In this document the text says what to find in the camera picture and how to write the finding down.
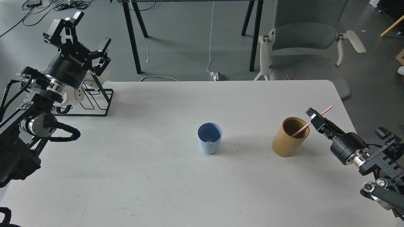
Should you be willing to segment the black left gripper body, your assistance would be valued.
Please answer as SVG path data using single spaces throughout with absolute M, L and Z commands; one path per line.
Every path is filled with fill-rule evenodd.
M 58 48 L 58 53 L 46 67 L 44 74 L 79 89 L 95 55 L 81 43 L 54 46 Z

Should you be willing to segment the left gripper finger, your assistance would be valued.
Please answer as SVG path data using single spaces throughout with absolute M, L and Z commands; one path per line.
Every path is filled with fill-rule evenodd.
M 54 45 L 61 53 L 84 53 L 85 46 L 78 41 L 75 30 L 84 14 L 82 11 L 77 11 L 71 18 L 55 19 L 49 30 L 43 33 L 45 43 Z M 70 39 L 65 39 L 65 43 L 62 43 L 63 31 L 67 36 L 71 36 Z
M 110 63 L 110 58 L 107 55 L 107 47 L 111 43 L 111 38 L 104 38 L 104 40 L 99 45 L 97 51 L 92 51 L 89 54 L 88 60 L 90 60 L 90 66 L 92 66 L 92 61 L 99 59 L 95 66 L 92 66 L 89 70 L 92 75 L 101 76 Z

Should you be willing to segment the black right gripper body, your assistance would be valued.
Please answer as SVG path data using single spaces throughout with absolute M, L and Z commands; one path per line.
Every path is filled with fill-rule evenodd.
M 369 157 L 366 143 L 354 132 L 345 133 L 341 130 L 326 129 L 325 135 L 332 140 L 330 150 L 343 164 L 362 165 Z

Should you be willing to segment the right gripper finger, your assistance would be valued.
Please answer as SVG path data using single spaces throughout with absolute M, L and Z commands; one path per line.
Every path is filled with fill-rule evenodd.
M 311 118 L 311 123 L 319 133 L 331 133 L 331 124 L 313 108 L 309 108 L 306 114 Z
M 322 127 L 322 134 L 328 139 L 333 139 L 336 136 L 344 135 L 344 131 L 335 125 L 332 121 L 324 118 L 324 125 Z

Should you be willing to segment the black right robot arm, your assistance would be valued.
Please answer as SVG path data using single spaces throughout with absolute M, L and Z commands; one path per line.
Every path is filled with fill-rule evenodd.
M 332 140 L 330 147 L 334 156 L 344 165 L 354 164 L 361 175 L 373 174 L 375 180 L 365 182 L 360 193 L 386 210 L 391 210 L 398 227 L 403 226 L 403 166 L 398 160 L 403 156 L 401 138 L 383 127 L 375 134 L 384 145 L 375 145 L 377 151 L 371 153 L 366 143 L 354 132 L 342 131 L 332 121 L 321 116 L 316 110 L 306 111 L 314 128 L 326 138 Z

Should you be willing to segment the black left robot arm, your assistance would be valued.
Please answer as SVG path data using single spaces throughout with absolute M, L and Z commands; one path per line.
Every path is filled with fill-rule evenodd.
M 80 103 L 86 92 L 100 92 L 107 102 L 113 96 L 106 94 L 103 83 L 110 58 L 107 47 L 111 39 L 105 38 L 96 51 L 90 51 L 78 41 L 76 26 L 84 16 L 78 11 L 74 16 L 55 19 L 44 41 L 58 48 L 58 53 L 44 70 L 25 67 L 21 79 L 12 79 L 1 101 L 1 118 L 9 105 L 23 92 L 22 104 L 7 119 L 1 119 L 1 187 L 12 180 L 24 180 L 40 168 L 39 158 L 45 145 L 51 142 L 75 141 L 78 129 L 59 122 L 58 115 L 68 114 L 72 105 Z

